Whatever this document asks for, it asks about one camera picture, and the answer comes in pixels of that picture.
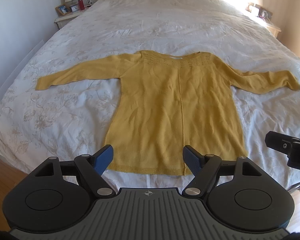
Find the mustard yellow knit sweater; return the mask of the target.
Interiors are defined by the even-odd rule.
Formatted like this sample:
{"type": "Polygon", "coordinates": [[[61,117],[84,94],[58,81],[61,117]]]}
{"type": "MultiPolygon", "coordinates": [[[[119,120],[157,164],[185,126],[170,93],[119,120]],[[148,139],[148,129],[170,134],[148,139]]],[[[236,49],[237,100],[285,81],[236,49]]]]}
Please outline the mustard yellow knit sweater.
{"type": "Polygon", "coordinates": [[[287,70],[242,72],[207,52],[173,57],[150,50],[77,64],[39,78],[36,89],[108,79],[121,85],[104,139],[114,149],[110,169],[174,176],[189,174],[182,157],[186,145],[224,160],[247,155],[232,87],[254,94],[300,90],[287,70]]]}

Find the white floral bedspread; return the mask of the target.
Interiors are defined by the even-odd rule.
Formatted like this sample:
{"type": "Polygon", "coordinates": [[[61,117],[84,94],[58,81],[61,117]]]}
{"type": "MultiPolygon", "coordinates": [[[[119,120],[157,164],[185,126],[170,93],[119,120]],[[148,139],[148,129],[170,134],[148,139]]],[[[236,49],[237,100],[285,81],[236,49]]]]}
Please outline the white floral bedspread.
{"type": "Polygon", "coordinates": [[[222,0],[99,0],[51,37],[0,103],[0,155],[29,173],[106,144],[119,187],[177,187],[186,145],[252,159],[284,188],[300,170],[267,148],[300,136],[300,58],[222,0]]]}

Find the right wooden nightstand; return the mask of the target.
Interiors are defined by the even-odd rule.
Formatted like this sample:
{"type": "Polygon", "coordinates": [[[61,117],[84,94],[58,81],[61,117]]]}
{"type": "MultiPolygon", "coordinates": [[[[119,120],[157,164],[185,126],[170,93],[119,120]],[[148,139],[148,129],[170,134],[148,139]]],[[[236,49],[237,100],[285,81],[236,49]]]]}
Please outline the right wooden nightstand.
{"type": "Polygon", "coordinates": [[[281,33],[281,28],[274,25],[270,20],[263,19],[264,21],[264,26],[271,32],[271,34],[277,38],[279,33],[281,33]]]}

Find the white left nightstand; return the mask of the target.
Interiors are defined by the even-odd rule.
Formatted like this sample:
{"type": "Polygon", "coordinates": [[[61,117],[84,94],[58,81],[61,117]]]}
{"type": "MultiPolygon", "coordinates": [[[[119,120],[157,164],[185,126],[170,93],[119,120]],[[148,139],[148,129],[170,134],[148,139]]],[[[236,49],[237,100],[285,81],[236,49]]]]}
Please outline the white left nightstand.
{"type": "Polygon", "coordinates": [[[84,10],[79,10],[76,12],[72,12],[65,16],[59,16],[55,19],[54,23],[57,25],[58,29],[62,29],[65,25],[67,25],[70,21],[74,20],[84,12],[86,12],[89,8],[85,8],[84,10]]]}

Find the small alarm clock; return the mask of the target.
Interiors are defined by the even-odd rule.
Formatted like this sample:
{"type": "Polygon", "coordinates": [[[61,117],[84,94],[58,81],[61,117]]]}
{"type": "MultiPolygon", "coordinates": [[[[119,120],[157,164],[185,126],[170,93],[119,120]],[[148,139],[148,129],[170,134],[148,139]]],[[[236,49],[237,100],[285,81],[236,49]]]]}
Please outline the small alarm clock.
{"type": "Polygon", "coordinates": [[[79,8],[78,8],[78,5],[76,4],[76,5],[73,5],[73,6],[71,6],[70,7],[70,9],[71,9],[71,11],[72,12],[76,12],[76,11],[78,11],[79,10],[79,8]]]}

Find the wooden photo frame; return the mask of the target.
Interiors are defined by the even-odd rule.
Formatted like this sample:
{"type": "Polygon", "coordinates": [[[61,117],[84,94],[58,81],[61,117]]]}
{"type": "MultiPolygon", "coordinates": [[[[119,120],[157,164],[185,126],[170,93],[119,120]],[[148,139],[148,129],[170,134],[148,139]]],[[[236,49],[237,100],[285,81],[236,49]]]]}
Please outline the wooden photo frame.
{"type": "Polygon", "coordinates": [[[57,7],[55,7],[55,10],[57,11],[57,14],[59,16],[65,16],[65,15],[71,13],[71,10],[69,9],[69,7],[66,4],[61,4],[57,7]]]}

